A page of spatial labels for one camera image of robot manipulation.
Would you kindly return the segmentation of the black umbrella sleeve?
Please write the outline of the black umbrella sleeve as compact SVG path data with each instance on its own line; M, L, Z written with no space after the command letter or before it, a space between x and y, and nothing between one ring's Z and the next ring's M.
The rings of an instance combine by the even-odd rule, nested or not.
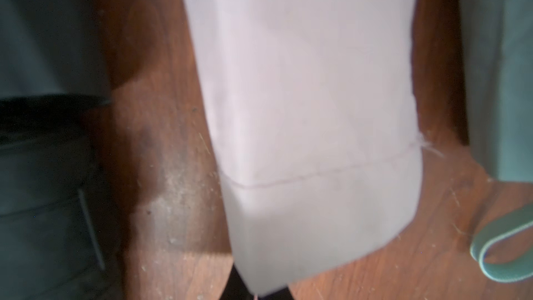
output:
M1 99L107 104L93 0L1 0Z

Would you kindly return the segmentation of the pink sleeved umbrella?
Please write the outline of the pink sleeved umbrella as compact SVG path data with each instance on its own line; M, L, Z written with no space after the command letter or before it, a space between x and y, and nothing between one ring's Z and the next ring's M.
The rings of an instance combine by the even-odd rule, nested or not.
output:
M416 0L184 0L234 264L266 295L415 217Z

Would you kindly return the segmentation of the mint green sleeved umbrella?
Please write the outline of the mint green sleeved umbrella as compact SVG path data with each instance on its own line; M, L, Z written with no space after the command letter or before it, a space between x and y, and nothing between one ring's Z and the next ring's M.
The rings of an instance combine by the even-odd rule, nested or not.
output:
M473 158L493 179L532 182L532 0L459 0Z

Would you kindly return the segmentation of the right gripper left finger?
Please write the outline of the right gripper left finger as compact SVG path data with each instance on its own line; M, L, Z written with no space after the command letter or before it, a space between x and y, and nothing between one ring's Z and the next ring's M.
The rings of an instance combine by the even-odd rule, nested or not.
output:
M236 267L233 265L219 300L254 300Z

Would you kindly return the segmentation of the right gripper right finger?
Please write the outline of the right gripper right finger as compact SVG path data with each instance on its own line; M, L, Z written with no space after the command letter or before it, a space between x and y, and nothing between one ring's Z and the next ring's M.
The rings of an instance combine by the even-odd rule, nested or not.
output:
M277 290L273 293L259 296L258 300L294 300L290 289L286 286L283 289Z

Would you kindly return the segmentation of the black sleeved umbrella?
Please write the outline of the black sleeved umbrella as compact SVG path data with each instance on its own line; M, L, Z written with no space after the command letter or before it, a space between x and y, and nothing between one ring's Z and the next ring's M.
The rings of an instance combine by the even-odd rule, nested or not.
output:
M1 102L1 298L122 299L112 191L62 99Z

